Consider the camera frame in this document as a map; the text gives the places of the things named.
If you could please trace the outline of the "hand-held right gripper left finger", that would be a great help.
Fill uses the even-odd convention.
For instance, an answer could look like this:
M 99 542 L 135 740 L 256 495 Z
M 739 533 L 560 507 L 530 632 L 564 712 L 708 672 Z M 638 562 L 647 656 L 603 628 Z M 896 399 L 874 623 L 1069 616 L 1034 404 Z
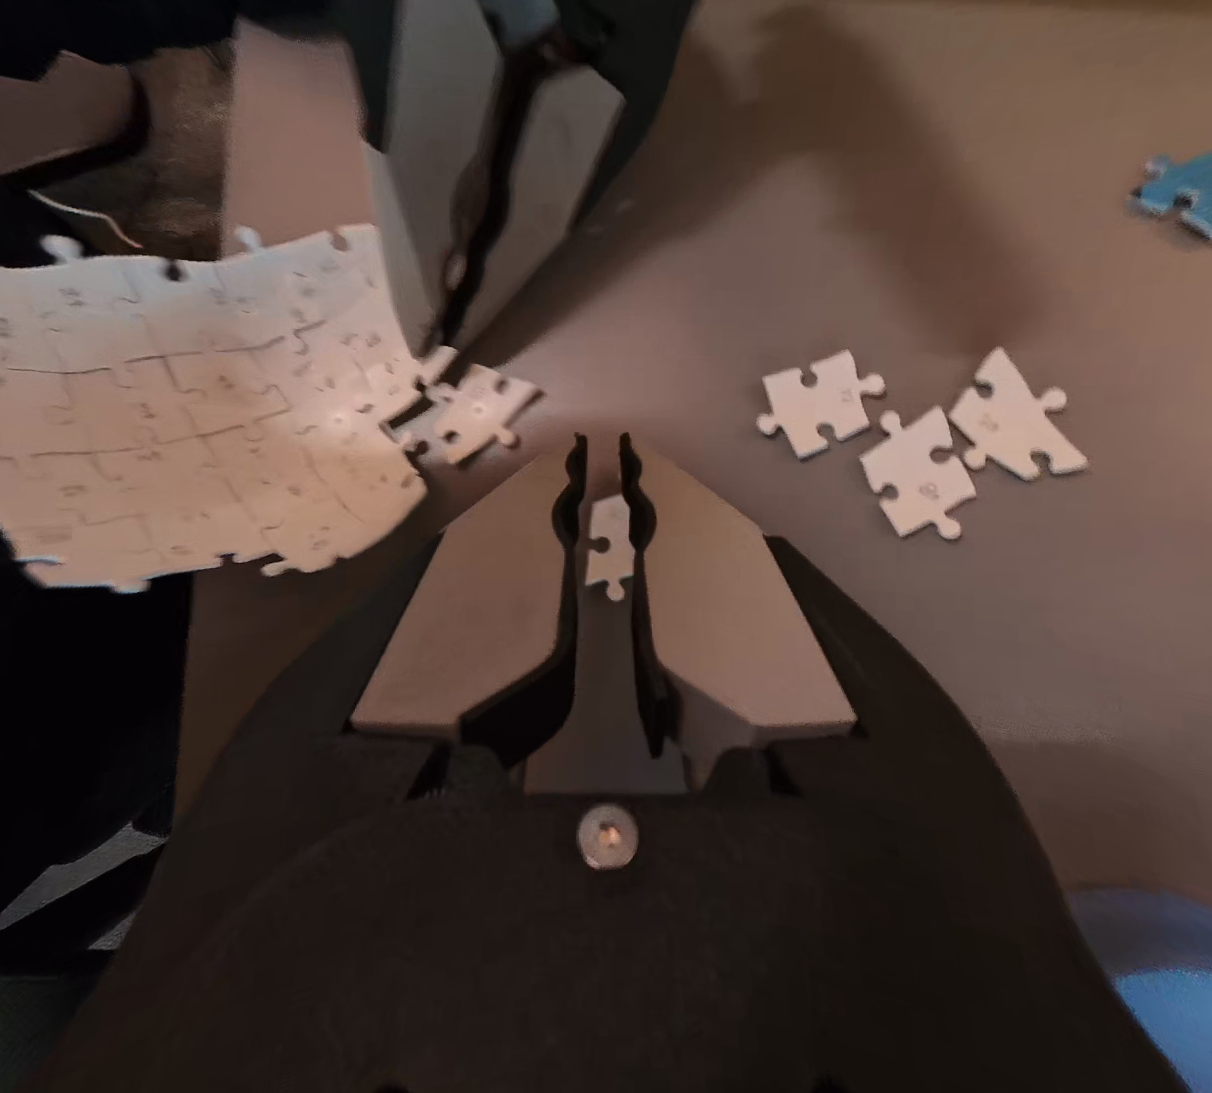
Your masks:
M 588 441 L 541 455 L 443 531 L 349 722 L 515 768 L 568 720 Z

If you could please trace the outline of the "blue puzzle piece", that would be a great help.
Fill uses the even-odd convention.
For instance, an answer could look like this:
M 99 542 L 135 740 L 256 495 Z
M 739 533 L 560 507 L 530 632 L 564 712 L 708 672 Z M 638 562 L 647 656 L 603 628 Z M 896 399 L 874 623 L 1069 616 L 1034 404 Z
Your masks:
M 1151 219 L 1174 216 L 1190 234 L 1210 242 L 1210 153 L 1180 162 L 1167 156 L 1145 162 L 1128 204 Z

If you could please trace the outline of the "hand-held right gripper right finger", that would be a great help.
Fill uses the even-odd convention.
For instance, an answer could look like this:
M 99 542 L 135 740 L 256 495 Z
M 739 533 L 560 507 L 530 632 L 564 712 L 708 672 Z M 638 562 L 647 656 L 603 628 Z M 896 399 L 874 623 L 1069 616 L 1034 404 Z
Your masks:
M 856 714 L 762 531 L 630 435 L 617 460 L 650 755 L 672 748 L 701 789 L 729 751 L 849 734 Z

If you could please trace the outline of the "partly built puzzle ball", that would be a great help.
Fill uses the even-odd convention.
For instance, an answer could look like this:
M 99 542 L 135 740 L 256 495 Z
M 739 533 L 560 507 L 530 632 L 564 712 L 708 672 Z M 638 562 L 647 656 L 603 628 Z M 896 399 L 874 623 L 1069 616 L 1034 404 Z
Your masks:
M 35 584 L 313 573 L 424 500 L 391 423 L 457 354 L 410 351 L 378 231 L 238 236 L 213 263 L 50 236 L 49 264 L 2 269 L 2 538 Z

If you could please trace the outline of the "white puzzle piece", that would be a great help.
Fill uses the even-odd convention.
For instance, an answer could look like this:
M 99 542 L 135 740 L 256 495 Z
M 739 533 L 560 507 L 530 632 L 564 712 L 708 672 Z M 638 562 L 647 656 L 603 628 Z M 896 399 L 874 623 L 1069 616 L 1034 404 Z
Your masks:
M 996 348 L 978 365 L 946 412 L 950 426 L 967 441 L 962 462 L 973 473 L 993 464 L 1023 483 L 1088 470 L 1085 455 L 1052 423 L 1068 406 L 1065 393 L 1049 388 L 1032 393 L 1006 350 Z
M 910 423 L 895 412 L 879 417 L 885 438 L 858 457 L 867 486 L 898 538 L 933 529 L 948 542 L 962 538 L 953 510 L 977 495 L 969 473 L 953 454 L 949 419 L 935 406 Z
M 463 465 L 491 446 L 512 449 L 517 418 L 542 397 L 537 385 L 493 369 L 472 365 L 455 384 L 425 387 L 421 401 L 388 426 L 388 435 L 409 455 Z
M 630 543 L 630 510 L 622 495 L 611 495 L 592 504 L 588 514 L 584 586 L 600 587 L 612 604 L 626 600 L 633 575 Z
M 882 398 L 886 384 L 881 375 L 858 375 L 853 355 L 843 350 L 809 365 L 810 382 L 799 369 L 762 378 L 766 412 L 755 427 L 765 437 L 782 435 L 797 461 L 806 461 L 829 449 L 821 430 L 843 442 L 869 426 L 866 398 Z

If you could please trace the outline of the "blue bowl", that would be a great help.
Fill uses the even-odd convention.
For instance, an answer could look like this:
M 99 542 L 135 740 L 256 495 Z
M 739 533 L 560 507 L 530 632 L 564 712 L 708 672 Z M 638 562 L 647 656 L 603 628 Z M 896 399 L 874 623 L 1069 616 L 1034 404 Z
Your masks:
M 1121 1000 L 1189 1091 L 1210 1090 L 1210 909 L 1181 895 L 1083 889 L 1068 907 Z

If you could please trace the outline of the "person's dark-clothed torso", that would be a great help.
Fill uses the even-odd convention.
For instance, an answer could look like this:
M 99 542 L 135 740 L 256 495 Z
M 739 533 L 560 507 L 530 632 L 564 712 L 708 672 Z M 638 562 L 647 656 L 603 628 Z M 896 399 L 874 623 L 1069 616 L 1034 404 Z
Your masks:
M 44 587 L 2 546 L 2 909 L 127 826 L 170 835 L 193 580 Z

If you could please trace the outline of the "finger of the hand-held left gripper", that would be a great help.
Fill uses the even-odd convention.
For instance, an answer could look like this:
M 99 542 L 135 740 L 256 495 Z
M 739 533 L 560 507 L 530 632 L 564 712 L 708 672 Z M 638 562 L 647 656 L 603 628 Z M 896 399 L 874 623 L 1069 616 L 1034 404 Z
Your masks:
M 505 167 L 489 168 L 487 214 L 444 307 L 440 344 L 474 341 L 564 242 L 623 105 L 622 95 L 588 66 L 556 71 L 537 84 Z
M 371 153 L 371 199 L 386 284 L 409 348 L 443 344 L 453 214 L 477 158 L 499 53 L 477 0 L 396 0 L 385 122 Z

